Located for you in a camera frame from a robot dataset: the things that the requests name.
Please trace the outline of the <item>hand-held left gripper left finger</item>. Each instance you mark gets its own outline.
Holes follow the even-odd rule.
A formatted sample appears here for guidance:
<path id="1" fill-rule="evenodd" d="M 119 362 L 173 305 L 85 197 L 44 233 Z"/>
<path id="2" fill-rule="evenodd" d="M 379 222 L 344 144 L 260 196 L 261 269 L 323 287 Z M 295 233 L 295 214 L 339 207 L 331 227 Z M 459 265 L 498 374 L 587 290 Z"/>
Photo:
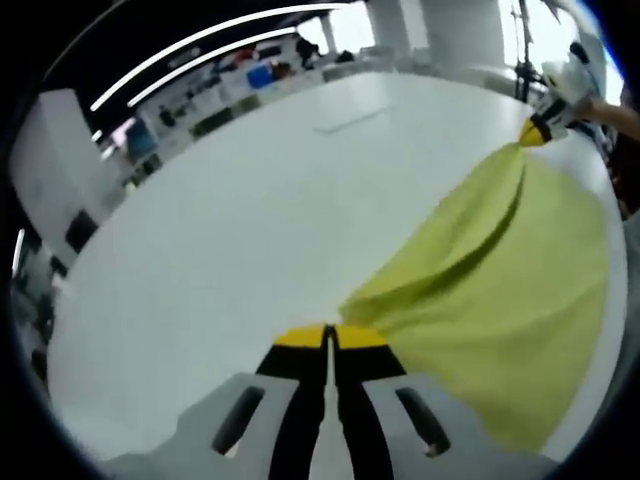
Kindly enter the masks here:
<path id="1" fill-rule="evenodd" d="M 279 336 L 252 374 L 238 373 L 179 418 L 177 479 L 306 479 L 324 418 L 332 328 Z"/>

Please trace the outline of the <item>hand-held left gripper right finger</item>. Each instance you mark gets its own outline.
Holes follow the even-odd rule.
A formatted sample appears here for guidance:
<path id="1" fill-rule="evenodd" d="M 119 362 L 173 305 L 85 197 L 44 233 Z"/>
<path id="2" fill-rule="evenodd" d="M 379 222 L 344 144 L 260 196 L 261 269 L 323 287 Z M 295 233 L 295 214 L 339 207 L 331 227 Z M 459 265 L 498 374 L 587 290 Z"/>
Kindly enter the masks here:
<path id="1" fill-rule="evenodd" d="M 338 412 L 357 479 L 502 479 L 505 454 L 479 417 L 377 332 L 336 325 Z"/>

